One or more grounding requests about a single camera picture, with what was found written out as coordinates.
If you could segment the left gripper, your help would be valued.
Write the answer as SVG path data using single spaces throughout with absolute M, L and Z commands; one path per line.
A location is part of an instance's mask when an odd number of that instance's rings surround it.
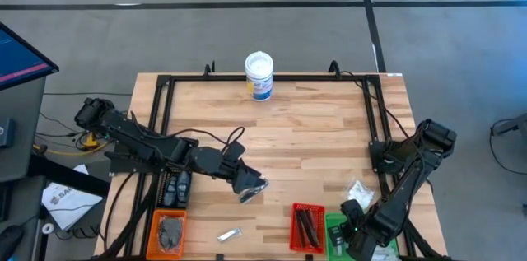
M 240 196 L 254 196 L 259 187 L 268 184 L 260 172 L 250 169 L 242 160 L 222 161 L 217 177 L 227 181 L 233 192 Z

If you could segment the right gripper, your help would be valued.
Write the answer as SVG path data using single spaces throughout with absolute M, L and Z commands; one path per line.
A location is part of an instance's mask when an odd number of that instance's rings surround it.
M 371 214 L 364 212 L 355 199 L 345 201 L 340 207 L 346 221 L 328 228 L 330 236 L 337 236 L 331 239 L 333 247 L 342 249 L 346 242 L 346 252 L 351 258 L 371 261 L 377 246 L 375 237 L 370 233 Z

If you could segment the red plastic basket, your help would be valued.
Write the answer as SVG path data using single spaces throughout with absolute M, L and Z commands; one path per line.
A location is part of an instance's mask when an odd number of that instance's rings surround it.
M 310 244 L 308 235 L 305 232 L 306 247 L 302 248 L 297 230 L 296 210 L 310 210 L 311 216 L 316 226 L 318 235 L 319 248 L 315 248 Z M 291 207 L 291 225 L 290 225 L 290 240 L 289 248 L 292 251 L 303 252 L 307 254 L 323 254 L 325 248 L 325 224 L 324 224 L 325 207 L 320 205 L 313 205 L 307 203 L 293 203 Z

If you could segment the clear cotton swab pack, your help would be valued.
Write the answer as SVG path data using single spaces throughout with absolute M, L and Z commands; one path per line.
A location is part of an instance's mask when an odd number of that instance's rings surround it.
M 344 197 L 347 200 L 356 200 L 362 209 L 366 209 L 374 199 L 375 192 L 366 187 L 361 181 L 353 180 L 344 192 Z

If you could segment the white printed pouch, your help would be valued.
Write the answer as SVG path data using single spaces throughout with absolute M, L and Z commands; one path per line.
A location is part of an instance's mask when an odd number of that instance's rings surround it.
M 376 246 L 371 261 L 401 261 L 399 253 L 391 247 Z

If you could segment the black plastic basket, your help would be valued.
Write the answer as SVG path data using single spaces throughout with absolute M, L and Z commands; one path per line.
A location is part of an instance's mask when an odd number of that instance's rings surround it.
M 163 205 L 163 195 L 164 195 L 164 192 L 166 191 L 167 181 L 170 179 L 170 177 L 171 177 L 172 175 L 176 175 L 176 176 L 177 176 L 177 179 L 178 179 L 178 176 L 179 176 L 179 174 L 180 174 L 182 171 L 187 171 L 187 172 L 189 172 L 189 176 L 190 176 L 190 186 L 189 186 L 188 202 L 186 202 L 186 203 L 179 203 L 179 202 L 178 202 L 178 198 L 177 198 L 176 201 L 174 202 L 174 205 L 173 205 L 173 206 L 171 206 L 171 207 L 166 207 L 166 206 Z M 189 200 L 190 200 L 191 183 L 192 183 L 192 174 L 191 174 L 191 172 L 188 171 L 188 170 L 172 170 L 172 169 L 169 169 L 168 171 L 164 172 L 164 173 L 161 175 L 161 182 L 160 182 L 159 189 L 158 189 L 157 204 L 156 204 L 156 206 L 159 207 L 159 208 L 186 209 L 187 206 L 189 205 Z

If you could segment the orange plastic basket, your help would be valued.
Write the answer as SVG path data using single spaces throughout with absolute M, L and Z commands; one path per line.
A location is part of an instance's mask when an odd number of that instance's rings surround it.
M 164 251 L 159 246 L 159 231 L 163 219 L 179 217 L 183 222 L 183 233 L 178 249 Z M 179 209 L 157 209 L 153 213 L 151 230 L 148 237 L 146 260 L 147 261 L 175 261 L 182 258 L 184 250 L 184 233 L 186 228 L 187 212 Z

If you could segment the disinfecting wipes canister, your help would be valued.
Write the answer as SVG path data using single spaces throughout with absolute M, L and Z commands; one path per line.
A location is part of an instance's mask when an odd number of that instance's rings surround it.
M 255 101 L 268 100 L 273 93 L 273 59 L 263 51 L 245 60 L 245 75 L 250 96 Z

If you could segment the white printed booklet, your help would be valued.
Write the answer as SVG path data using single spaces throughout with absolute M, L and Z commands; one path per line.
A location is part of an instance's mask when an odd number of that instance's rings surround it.
M 41 203 L 60 229 L 68 230 L 101 200 L 101 196 L 50 183 L 42 193 Z

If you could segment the grey desk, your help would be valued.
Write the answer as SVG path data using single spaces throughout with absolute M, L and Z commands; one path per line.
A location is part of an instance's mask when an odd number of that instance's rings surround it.
M 27 175 L 44 86 L 40 78 L 0 91 L 0 119 L 16 122 L 12 146 L 0 149 L 0 184 Z

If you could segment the small black device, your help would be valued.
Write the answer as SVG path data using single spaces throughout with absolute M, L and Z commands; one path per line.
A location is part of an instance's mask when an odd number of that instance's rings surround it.
M 9 148 L 13 144 L 16 122 L 10 117 L 0 119 L 0 149 Z

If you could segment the monitor with blue screen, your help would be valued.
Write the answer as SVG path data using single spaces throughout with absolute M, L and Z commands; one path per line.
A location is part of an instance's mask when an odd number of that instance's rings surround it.
M 56 72 L 56 63 L 0 22 L 0 91 Z

